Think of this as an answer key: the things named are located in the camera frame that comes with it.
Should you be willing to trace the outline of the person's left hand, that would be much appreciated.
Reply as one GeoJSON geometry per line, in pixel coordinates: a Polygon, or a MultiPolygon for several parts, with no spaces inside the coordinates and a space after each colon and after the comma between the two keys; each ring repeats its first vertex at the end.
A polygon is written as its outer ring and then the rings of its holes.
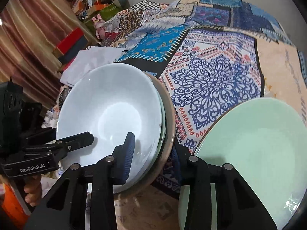
{"type": "Polygon", "coordinates": [[[32,176],[25,179],[25,202],[30,206],[37,206],[42,198],[41,176],[32,176]]]}

